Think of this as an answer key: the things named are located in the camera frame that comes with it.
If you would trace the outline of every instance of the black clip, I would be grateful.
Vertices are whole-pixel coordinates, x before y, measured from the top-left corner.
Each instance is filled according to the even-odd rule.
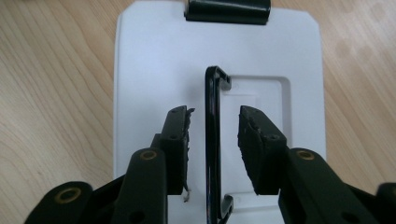
[[[205,147],[207,223],[226,223],[233,211],[233,197],[221,201],[220,99],[219,89],[231,89],[231,78],[219,67],[208,67],[205,73]]]
[[[214,21],[265,25],[271,0],[189,0],[187,21]]]

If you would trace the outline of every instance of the wood grain surface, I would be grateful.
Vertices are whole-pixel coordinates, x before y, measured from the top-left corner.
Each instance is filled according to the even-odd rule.
[[[0,223],[50,189],[112,178],[114,39],[133,0],[0,0]],[[396,182],[396,1],[274,0],[322,35],[328,162],[374,193]]]

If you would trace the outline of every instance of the white object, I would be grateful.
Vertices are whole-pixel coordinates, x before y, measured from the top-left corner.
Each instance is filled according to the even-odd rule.
[[[256,196],[237,146],[240,105],[262,110],[289,147],[326,156],[318,24],[306,12],[272,8],[267,25],[186,21],[184,4],[136,1],[119,16],[114,82],[114,176],[149,147],[167,111],[191,116],[191,199],[169,196],[169,223],[205,223],[205,70],[233,79],[222,91],[222,193],[234,197],[229,223],[283,223],[276,196]]]

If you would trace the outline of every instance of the black plastic part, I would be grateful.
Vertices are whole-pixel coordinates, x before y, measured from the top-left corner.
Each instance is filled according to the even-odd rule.
[[[207,223],[225,223],[233,210],[233,198],[221,200],[219,89],[231,89],[231,78],[219,67],[205,73],[205,159]]]
[[[380,185],[375,195],[375,202],[381,223],[396,223],[396,183]]]
[[[265,25],[270,11],[270,0],[190,0],[185,17],[187,21]]]
[[[285,135],[262,111],[242,105],[238,146],[256,194],[278,194],[288,150]]]
[[[113,216],[115,201],[119,197],[124,175],[96,189],[91,197],[93,204],[92,212],[95,213],[95,224],[110,223]]]
[[[90,198],[92,187],[84,182],[68,182],[48,192],[35,207],[27,224],[89,223],[92,220]]]
[[[157,148],[134,153],[116,201],[112,224],[167,223],[165,154]]]
[[[156,133],[154,134],[154,137],[152,138],[151,146],[150,147],[155,147],[160,149],[161,148],[161,134]]]
[[[286,223],[378,223],[314,151],[305,148],[289,150],[284,178],[279,206]],[[298,215],[306,219],[296,219]]]
[[[189,127],[193,111],[187,110],[185,105],[170,110],[160,135],[160,149],[166,155],[168,195],[180,195],[187,183]]]
[[[355,195],[355,197],[363,204],[367,210],[370,211],[373,216],[380,221],[381,219],[379,217],[379,211],[381,208],[377,206],[377,202],[375,199],[375,196],[372,194],[369,194],[361,189],[357,189],[353,186],[347,185],[347,187],[352,191],[352,193]]]

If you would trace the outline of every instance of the white plastic tray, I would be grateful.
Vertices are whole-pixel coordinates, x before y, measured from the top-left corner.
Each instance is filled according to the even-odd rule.
[[[320,35],[309,14],[272,8],[266,26],[185,21],[184,4],[136,1],[119,17],[114,95],[114,176],[149,147],[168,110],[191,117],[191,199],[169,197],[169,223],[205,223],[205,70],[233,79],[221,104],[222,193],[234,196],[229,223],[283,223],[277,197],[254,195],[237,146],[240,105],[262,110],[289,147],[325,157]]]

